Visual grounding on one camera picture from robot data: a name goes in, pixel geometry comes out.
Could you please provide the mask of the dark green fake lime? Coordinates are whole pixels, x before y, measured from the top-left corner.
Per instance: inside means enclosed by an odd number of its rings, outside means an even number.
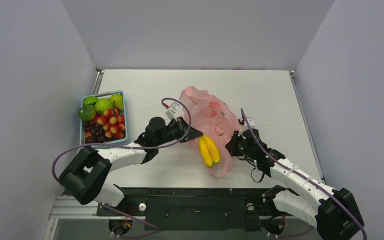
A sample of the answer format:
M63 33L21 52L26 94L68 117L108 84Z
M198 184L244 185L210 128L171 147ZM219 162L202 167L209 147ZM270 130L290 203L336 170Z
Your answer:
M79 118L84 122L90 122L96 117L96 110L93 106L82 106L77 112Z

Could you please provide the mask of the red fake fruit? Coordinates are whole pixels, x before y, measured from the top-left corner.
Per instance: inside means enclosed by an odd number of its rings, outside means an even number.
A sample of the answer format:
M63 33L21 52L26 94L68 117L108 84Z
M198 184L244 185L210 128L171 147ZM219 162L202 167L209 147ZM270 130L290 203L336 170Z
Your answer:
M127 136L125 116L117 107L105 110L103 115L97 117L96 123L104 142L121 140Z

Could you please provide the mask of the pink plastic bag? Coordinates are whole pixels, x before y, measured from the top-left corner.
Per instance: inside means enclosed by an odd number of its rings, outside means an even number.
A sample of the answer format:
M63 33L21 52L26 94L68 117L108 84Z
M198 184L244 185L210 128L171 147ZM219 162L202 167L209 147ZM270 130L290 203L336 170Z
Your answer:
M220 152L220 162L209 168L208 173L214 177L224 177L234 164L226 144L233 133L241 129L237 116L218 97L194 86L183 89L179 100L191 113L192 127L211 138Z

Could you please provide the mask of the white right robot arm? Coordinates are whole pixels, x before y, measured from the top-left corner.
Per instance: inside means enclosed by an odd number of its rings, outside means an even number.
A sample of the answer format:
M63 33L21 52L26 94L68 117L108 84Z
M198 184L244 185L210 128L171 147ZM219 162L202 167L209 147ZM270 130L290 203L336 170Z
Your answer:
M269 213L288 213L314 227L324 240L350 240L357 233L363 239L360 210L353 194L346 188L337 190L305 173L276 149L259 139L257 129L234 131L226 149L233 157L243 157L264 176L282 183L262 195L262 207Z

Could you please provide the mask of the green fake fruit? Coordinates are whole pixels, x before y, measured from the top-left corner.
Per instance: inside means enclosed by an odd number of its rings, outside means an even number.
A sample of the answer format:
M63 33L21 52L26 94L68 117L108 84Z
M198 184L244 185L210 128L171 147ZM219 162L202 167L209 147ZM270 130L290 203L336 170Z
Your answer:
M95 111L99 115L103 115L104 111L112 109L114 107L113 102L109 98L99 98L95 103Z

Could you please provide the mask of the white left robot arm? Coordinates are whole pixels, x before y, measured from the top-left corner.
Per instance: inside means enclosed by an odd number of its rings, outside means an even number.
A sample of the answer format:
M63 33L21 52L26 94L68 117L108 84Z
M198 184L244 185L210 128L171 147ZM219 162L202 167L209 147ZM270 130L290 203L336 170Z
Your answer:
M95 149L89 143L82 145L56 181L81 205L95 201L109 205L116 215L123 215L129 210L129 201L116 184L106 181L109 173L130 165L145 164L158 154L159 149L203 135L182 117L169 123L161 117L153 117L145 131L127 145L113 144L106 149Z

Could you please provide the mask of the yellow fake fruit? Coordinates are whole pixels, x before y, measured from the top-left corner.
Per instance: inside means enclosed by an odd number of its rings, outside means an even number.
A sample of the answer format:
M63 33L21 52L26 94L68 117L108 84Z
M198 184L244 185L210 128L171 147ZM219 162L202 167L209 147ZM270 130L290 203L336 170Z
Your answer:
M212 168L214 164L218 164L222 159L216 143L206 135L198 138L198 149L203 162L208 168Z

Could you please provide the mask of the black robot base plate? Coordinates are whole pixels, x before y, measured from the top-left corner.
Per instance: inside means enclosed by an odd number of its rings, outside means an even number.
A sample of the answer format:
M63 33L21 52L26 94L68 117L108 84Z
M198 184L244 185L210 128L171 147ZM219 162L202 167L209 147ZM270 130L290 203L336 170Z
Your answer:
M257 231L261 220L283 212L263 203L267 188L139 188L116 210L143 217L162 231Z

